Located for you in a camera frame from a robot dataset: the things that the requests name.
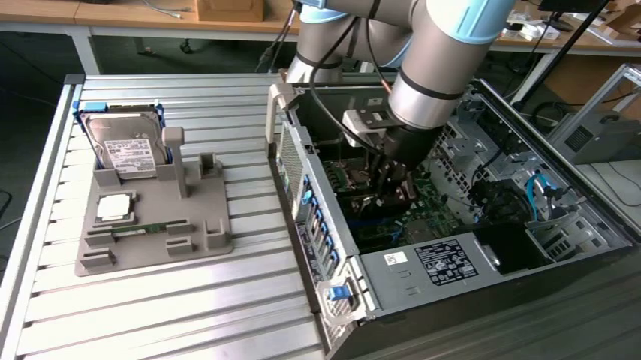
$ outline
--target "power supply label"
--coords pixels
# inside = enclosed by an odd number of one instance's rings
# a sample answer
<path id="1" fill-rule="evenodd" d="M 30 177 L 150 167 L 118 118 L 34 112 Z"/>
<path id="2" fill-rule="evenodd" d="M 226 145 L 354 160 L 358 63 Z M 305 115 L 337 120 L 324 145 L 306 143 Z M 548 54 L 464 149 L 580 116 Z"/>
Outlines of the power supply label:
<path id="1" fill-rule="evenodd" d="M 105 142 L 114 168 L 122 174 L 155 170 L 149 139 L 107 140 Z"/>
<path id="2" fill-rule="evenodd" d="M 414 250 L 434 285 L 441 286 L 480 274 L 456 239 L 417 247 Z"/>

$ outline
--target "blue latch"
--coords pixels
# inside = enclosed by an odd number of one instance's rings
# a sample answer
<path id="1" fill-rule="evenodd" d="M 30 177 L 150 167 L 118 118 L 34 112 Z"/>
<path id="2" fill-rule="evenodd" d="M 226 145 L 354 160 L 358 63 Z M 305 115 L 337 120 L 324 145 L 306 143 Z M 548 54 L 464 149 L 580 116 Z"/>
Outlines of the blue latch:
<path id="1" fill-rule="evenodd" d="M 105 113 L 107 111 L 107 103 L 105 101 L 87 102 L 82 111 L 86 113 Z"/>
<path id="2" fill-rule="evenodd" d="M 337 301 L 337 300 L 344 300 L 344 299 L 349 299 L 352 296 L 352 292 L 350 292 L 350 287 L 348 285 L 342 285 L 342 286 L 333 286 L 330 288 L 330 300 L 332 301 Z"/>
<path id="3" fill-rule="evenodd" d="M 308 190 L 305 192 L 305 194 L 302 195 L 302 199 L 301 199 L 301 203 L 304 205 L 308 205 L 312 201 L 312 197 L 314 196 L 314 193 L 312 192 L 312 190 Z"/>

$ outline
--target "cardboard box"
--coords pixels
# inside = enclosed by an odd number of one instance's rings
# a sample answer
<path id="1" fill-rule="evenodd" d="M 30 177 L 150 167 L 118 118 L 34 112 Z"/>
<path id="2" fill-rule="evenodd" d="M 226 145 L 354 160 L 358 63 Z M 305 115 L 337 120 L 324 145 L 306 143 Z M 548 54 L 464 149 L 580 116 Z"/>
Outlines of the cardboard box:
<path id="1" fill-rule="evenodd" d="M 198 20 L 263 21 L 265 0 L 195 0 Z"/>
<path id="2" fill-rule="evenodd" d="M 641 33 L 635 25 L 641 21 L 641 4 L 631 4 L 619 13 L 609 16 L 599 30 L 613 40 L 637 41 Z"/>

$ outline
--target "white sticker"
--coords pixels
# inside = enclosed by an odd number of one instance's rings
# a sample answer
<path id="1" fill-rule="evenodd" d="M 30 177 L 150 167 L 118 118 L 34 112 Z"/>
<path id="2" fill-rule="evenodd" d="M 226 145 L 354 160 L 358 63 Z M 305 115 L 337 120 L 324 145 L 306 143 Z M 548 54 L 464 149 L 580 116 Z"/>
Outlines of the white sticker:
<path id="1" fill-rule="evenodd" d="M 122 174 L 155 170 L 149 139 L 109 140 L 105 142 L 114 168 Z"/>
<path id="2" fill-rule="evenodd" d="M 405 263 L 408 261 L 408 256 L 405 256 L 405 253 L 400 251 L 398 253 L 386 253 L 382 255 L 385 257 L 385 262 L 388 265 L 394 265 L 400 263 Z"/>

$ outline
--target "small circuit board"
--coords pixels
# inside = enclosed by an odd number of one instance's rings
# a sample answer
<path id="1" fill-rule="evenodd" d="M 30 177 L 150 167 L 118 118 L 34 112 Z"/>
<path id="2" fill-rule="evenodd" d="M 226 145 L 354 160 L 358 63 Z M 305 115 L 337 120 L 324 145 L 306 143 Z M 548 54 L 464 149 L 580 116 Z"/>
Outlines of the small circuit board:
<path id="1" fill-rule="evenodd" d="M 364 159 L 325 161 L 322 164 L 338 197 L 368 189 Z M 404 214 L 384 219 L 348 221 L 362 254 L 441 239 L 464 224 L 444 203 L 429 172 L 420 167 L 412 177 L 418 201 Z"/>

